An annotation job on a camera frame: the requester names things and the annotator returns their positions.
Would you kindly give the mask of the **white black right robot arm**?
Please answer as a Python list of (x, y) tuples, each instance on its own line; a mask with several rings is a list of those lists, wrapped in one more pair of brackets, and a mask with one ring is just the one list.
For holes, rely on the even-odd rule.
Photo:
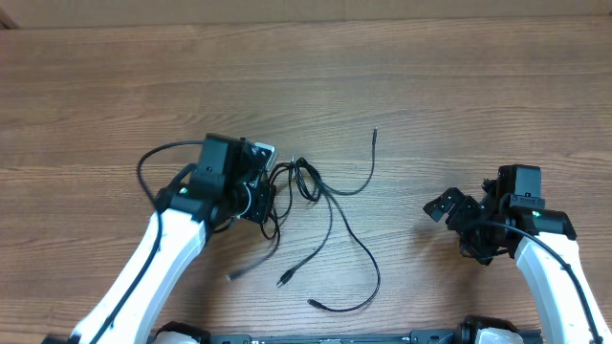
[(584, 275), (578, 234), (569, 216), (547, 208), (537, 166), (502, 165), (484, 180), (481, 201), (451, 187), (423, 207), (457, 233), (463, 256), (487, 266), (514, 259), (548, 343), (608, 343), (611, 331)]

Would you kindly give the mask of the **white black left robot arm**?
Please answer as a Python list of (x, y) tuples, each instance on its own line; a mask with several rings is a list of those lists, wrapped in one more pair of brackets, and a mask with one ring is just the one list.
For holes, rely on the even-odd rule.
[(268, 222), (275, 194), (267, 180), (274, 147), (215, 134), (195, 144), (199, 160), (147, 195), (154, 212), (141, 242), (67, 342), (146, 342), (178, 279), (216, 229), (230, 220)]

